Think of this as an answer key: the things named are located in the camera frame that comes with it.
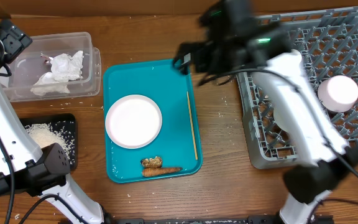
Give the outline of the red snack wrapper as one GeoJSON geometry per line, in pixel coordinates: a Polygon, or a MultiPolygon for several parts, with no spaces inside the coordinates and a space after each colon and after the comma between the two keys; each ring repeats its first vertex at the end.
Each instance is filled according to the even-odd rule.
{"type": "Polygon", "coordinates": [[[52,57],[45,54],[40,54],[40,57],[44,59],[44,65],[51,65],[52,57]]]}

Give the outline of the white tissue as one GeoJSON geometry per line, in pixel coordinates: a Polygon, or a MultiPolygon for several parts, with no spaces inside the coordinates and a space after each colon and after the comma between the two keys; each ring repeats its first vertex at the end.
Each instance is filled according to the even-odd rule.
{"type": "Polygon", "coordinates": [[[58,92],[58,93],[69,93],[69,89],[66,85],[54,79],[52,72],[44,73],[39,80],[31,88],[31,92],[37,96],[44,96],[47,93],[58,92]]]}
{"type": "Polygon", "coordinates": [[[69,82],[82,78],[83,51],[77,51],[73,56],[60,54],[51,61],[51,72],[57,82],[69,82]]]}

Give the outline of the small white bowl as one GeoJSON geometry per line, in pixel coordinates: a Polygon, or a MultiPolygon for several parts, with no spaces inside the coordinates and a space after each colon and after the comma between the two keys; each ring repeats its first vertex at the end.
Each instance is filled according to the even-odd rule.
{"type": "Polygon", "coordinates": [[[286,125],[286,122],[282,118],[281,114],[279,113],[278,109],[274,109],[273,111],[273,118],[276,123],[276,125],[284,132],[288,131],[288,127],[286,125]]]}

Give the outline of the large white plate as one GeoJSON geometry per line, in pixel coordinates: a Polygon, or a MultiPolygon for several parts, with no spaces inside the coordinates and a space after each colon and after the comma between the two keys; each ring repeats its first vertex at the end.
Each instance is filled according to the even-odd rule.
{"type": "Polygon", "coordinates": [[[112,104],[105,116],[105,130],[110,140],[126,149],[150,144],[162,128],[162,112],[144,95],[127,95],[112,104]]]}

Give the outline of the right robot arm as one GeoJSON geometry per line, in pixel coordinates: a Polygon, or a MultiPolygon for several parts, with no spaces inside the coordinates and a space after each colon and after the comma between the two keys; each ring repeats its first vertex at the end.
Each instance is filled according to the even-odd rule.
{"type": "Polygon", "coordinates": [[[331,124],[278,21],[259,24],[247,1],[219,1],[199,19],[207,39],[192,55],[203,83],[248,73],[287,125],[298,164],[283,180],[288,198],[283,223],[310,223],[315,210],[348,175],[356,173],[358,148],[331,124]]]}

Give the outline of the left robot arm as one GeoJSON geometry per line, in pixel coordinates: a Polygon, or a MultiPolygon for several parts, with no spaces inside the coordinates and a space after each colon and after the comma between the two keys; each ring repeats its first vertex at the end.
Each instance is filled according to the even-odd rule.
{"type": "MultiPolygon", "coordinates": [[[[11,63],[32,42],[9,20],[0,22],[0,68],[11,63]]],[[[10,197],[5,222],[11,218],[14,196],[27,192],[48,201],[72,223],[113,223],[111,215],[91,200],[70,174],[62,147],[40,147],[24,129],[0,84],[0,196],[10,197]]]]}

